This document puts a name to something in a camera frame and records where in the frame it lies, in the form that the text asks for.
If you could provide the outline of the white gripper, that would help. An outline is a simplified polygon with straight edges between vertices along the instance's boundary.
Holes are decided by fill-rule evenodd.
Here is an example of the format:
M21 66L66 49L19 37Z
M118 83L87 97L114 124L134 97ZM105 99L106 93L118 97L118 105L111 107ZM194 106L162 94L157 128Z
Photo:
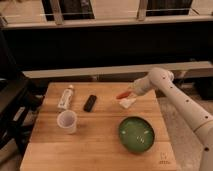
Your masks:
M130 90L137 96L143 96L153 88L147 77L136 79L131 85Z

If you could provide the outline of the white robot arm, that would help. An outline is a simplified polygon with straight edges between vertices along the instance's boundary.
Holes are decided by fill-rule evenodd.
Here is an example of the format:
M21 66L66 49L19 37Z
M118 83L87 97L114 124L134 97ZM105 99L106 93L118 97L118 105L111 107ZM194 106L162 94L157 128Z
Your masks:
M162 91L203 145L199 171L213 171L213 116L177 88L173 79L171 71L152 68L146 76L136 79L130 90L136 95L145 95L151 89Z

